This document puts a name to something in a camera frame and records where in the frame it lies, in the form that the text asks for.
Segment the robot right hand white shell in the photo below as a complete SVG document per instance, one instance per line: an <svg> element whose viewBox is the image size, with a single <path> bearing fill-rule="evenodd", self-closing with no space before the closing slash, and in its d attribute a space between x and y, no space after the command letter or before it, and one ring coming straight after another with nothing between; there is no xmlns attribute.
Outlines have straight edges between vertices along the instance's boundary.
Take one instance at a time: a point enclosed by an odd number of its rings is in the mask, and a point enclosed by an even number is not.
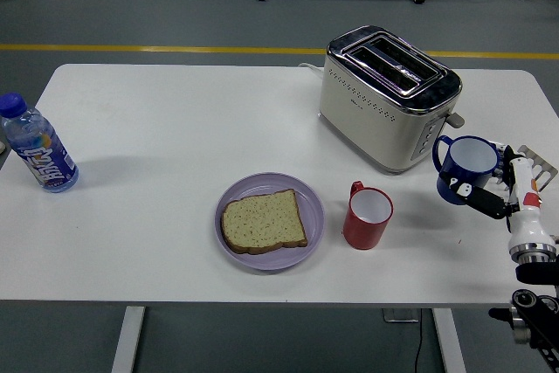
<svg viewBox="0 0 559 373"><path fill-rule="evenodd" d="M511 259L518 264L556 258L556 240L541 222L540 193L558 170L525 145L514 150L477 136L441 135L432 146L437 190L447 202L506 219Z"/></svg>

